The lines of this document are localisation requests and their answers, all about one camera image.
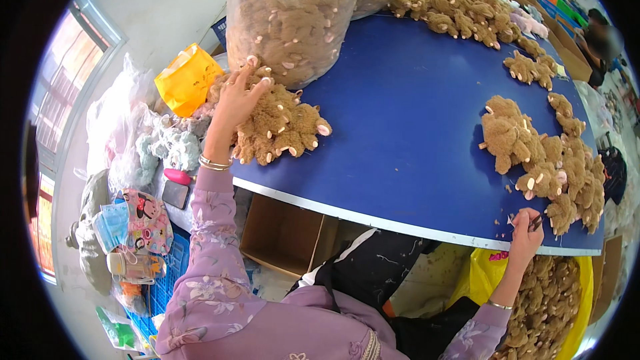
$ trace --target purple floral blouse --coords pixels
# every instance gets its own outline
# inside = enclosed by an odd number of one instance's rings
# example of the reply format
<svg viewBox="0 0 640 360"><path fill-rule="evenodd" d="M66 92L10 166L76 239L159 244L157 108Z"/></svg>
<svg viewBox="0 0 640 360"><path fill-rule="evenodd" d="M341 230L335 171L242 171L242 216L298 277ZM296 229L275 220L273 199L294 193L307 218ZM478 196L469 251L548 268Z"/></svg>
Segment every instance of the purple floral blouse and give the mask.
<svg viewBox="0 0 640 360"><path fill-rule="evenodd" d="M232 175L200 169L192 200L189 266L176 281L156 351L167 359L407 359L378 312L323 286L306 286L282 303L251 293L235 234ZM487 359L506 332L510 311L482 305L440 356Z"/></svg>

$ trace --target water bottle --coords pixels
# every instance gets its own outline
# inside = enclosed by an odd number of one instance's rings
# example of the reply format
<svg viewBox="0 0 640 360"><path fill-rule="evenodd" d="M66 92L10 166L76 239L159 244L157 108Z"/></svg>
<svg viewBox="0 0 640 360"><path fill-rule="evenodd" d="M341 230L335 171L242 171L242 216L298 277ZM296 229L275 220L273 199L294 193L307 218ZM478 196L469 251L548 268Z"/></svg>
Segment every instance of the water bottle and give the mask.
<svg viewBox="0 0 640 360"><path fill-rule="evenodd" d="M108 253L107 268L114 277L133 284L154 284L166 274L162 257L130 252Z"/></svg>

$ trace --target silver bracelet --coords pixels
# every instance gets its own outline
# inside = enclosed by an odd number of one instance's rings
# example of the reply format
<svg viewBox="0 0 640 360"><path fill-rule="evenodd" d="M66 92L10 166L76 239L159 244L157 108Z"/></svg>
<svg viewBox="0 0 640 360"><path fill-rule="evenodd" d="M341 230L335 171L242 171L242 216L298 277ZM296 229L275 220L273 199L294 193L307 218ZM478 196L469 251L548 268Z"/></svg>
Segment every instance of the silver bracelet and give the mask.
<svg viewBox="0 0 640 360"><path fill-rule="evenodd" d="M501 304L498 304L498 303L494 303L494 302L492 302L492 301L491 301L491 299L487 299L487 300L486 300L486 303L487 303L487 304L489 304L489 305L491 305L491 306L495 306L495 307L497 307L497 308L501 308L501 309L503 309L503 310L513 310L513 307L512 307L512 306L503 306L503 305L501 305Z"/></svg>
<svg viewBox="0 0 640 360"><path fill-rule="evenodd" d="M203 155L200 155L198 161L199 161L201 166L203 166L206 169L213 170L213 171L225 171L225 170L228 170L229 167L231 167L231 164L234 163L234 159L233 158L229 158L229 163L228 164L213 163L212 161L210 161L208 158L204 157Z"/></svg>

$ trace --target gray cloth bag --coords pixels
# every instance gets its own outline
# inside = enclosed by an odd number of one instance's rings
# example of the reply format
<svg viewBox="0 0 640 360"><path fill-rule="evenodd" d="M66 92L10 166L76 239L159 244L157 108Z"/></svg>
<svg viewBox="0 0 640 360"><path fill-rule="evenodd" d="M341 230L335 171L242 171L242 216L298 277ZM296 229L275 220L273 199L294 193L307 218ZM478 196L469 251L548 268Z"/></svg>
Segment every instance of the gray cloth bag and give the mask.
<svg viewBox="0 0 640 360"><path fill-rule="evenodd" d="M109 204L108 174L108 169L102 170L87 180L82 193L80 220L71 225L70 234L65 239L67 246L80 251L80 268L89 283L104 296L108 296L111 290L111 273L91 220L100 212L101 205Z"/></svg>

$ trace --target woman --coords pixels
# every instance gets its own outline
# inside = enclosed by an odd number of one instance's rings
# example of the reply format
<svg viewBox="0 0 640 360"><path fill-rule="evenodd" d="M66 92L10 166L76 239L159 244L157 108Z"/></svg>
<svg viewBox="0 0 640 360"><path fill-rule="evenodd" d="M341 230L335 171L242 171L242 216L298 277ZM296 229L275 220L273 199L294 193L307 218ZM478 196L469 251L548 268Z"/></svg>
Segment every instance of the woman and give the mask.
<svg viewBox="0 0 640 360"><path fill-rule="evenodd" d="M609 38L607 35L608 20L597 9L588 12L589 25L587 28L576 28L575 41L578 49L591 67L591 76L588 84L597 89L604 82L607 73L605 56L610 52Z"/></svg>
<svg viewBox="0 0 640 360"><path fill-rule="evenodd" d="M189 268L166 307L156 345L161 358L489 358L505 336L524 270L543 239L542 228L527 230L539 214L532 209L516 216L505 275L479 308L463 298L436 321L398 317L389 323L382 305L420 253L436 245L376 229L304 275L281 303L251 294L235 235L232 175L225 169L234 128L272 84L265 78L246 91L251 70L247 65L231 74L207 132L203 157L210 163L203 159L194 189Z"/></svg>

